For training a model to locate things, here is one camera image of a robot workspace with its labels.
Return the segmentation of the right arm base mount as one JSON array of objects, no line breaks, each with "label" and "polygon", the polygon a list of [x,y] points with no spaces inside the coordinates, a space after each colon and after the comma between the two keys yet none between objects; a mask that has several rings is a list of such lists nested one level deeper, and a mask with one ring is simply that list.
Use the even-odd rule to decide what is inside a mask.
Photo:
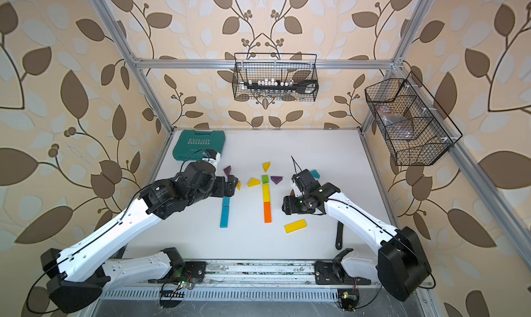
[{"label": "right arm base mount", "polygon": [[317,285],[371,285],[369,279],[351,277],[347,274],[341,262],[353,249],[344,249],[331,261],[316,261],[314,263],[315,282]]}]

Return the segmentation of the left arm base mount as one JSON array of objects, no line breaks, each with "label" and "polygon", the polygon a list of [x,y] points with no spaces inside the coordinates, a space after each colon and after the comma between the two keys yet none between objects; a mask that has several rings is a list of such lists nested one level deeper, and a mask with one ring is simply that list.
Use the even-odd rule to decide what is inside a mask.
[{"label": "left arm base mount", "polygon": [[188,261],[181,257],[175,247],[161,250],[170,259],[170,270],[161,279],[148,280],[149,283],[175,283],[190,282],[201,283],[206,275],[207,263],[205,261]]}]

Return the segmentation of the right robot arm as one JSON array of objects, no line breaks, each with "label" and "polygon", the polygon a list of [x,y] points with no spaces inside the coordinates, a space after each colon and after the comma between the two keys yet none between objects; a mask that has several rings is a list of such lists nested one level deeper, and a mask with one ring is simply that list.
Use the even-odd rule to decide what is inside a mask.
[{"label": "right robot arm", "polygon": [[320,184],[309,170],[292,177],[294,193],[283,199],[286,215],[319,211],[337,220],[360,237],[374,253],[365,256],[352,248],[330,262],[315,263],[318,285],[354,285],[359,279],[380,283],[395,299],[404,302],[431,276],[431,266],[417,233],[387,224],[352,202],[331,183]]}]

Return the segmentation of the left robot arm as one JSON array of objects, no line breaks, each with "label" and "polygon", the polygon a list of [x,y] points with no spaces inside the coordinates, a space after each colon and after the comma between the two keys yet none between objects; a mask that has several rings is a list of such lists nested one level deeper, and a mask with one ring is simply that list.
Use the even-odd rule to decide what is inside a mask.
[{"label": "left robot arm", "polygon": [[109,290],[144,280],[177,277],[185,262],[175,248],[144,258],[113,258],[132,239],[174,213],[207,198],[230,198],[239,180],[218,176],[210,161],[190,163],[174,177],[157,180],[134,195],[129,206],[69,248],[49,249],[41,265],[49,299],[65,314],[83,310]]}]

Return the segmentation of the long yellow block diagonal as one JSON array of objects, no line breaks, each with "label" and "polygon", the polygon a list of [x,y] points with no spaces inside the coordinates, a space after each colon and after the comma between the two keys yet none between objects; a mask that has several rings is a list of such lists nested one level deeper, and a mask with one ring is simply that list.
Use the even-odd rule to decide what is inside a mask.
[{"label": "long yellow block diagonal", "polygon": [[264,203],[270,203],[270,185],[269,184],[263,184],[262,185],[262,192],[263,192]]}]

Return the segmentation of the orange rectangular block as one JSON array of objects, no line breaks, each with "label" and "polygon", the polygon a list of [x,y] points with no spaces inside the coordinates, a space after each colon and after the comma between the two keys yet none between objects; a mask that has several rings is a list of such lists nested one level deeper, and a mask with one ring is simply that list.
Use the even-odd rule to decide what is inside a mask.
[{"label": "orange rectangular block", "polygon": [[272,222],[272,212],[270,202],[264,202],[264,222],[270,224]]}]

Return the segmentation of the yellow small block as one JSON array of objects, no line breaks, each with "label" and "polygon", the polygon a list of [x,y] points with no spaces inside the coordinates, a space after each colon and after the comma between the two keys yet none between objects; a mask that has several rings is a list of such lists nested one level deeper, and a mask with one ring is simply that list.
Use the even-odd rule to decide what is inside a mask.
[{"label": "yellow small block", "polygon": [[263,167],[263,169],[264,169],[264,173],[267,173],[267,172],[268,172],[270,166],[271,166],[271,163],[270,163],[270,162],[266,162],[266,163],[263,163],[263,164],[262,164],[262,167]]},{"label": "yellow small block", "polygon": [[249,183],[248,183],[248,187],[252,188],[252,187],[255,187],[255,186],[259,186],[260,184],[261,184],[261,182],[258,179],[251,178]]}]

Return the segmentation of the yellow small block bottom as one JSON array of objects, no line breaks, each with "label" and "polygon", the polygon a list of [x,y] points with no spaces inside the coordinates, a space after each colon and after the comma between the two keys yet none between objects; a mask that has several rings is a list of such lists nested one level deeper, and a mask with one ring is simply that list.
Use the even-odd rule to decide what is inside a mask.
[{"label": "yellow small block bottom", "polygon": [[262,164],[262,167],[263,167],[263,169],[264,169],[264,173],[267,173],[267,172],[268,172],[270,166],[271,166],[271,163],[270,163],[270,162],[266,162],[266,163],[263,163],[263,164]]}]

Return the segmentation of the teal long block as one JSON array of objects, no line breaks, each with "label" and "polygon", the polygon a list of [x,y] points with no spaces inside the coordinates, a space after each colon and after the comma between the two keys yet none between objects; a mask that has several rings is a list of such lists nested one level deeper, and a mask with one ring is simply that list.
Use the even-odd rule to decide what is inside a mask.
[{"label": "teal long block", "polygon": [[222,201],[222,207],[229,207],[230,206],[230,198],[223,198],[223,201]]},{"label": "teal long block", "polygon": [[220,219],[221,228],[228,228],[229,214],[230,214],[230,207],[222,206],[221,219]]}]

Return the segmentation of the dark purple triangle block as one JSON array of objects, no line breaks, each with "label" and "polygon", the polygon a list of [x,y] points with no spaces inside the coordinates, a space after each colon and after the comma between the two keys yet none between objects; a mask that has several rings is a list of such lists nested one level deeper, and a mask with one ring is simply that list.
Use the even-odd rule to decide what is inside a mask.
[{"label": "dark purple triangle block", "polygon": [[274,184],[278,185],[280,182],[282,182],[283,177],[282,176],[271,176],[270,179]]}]

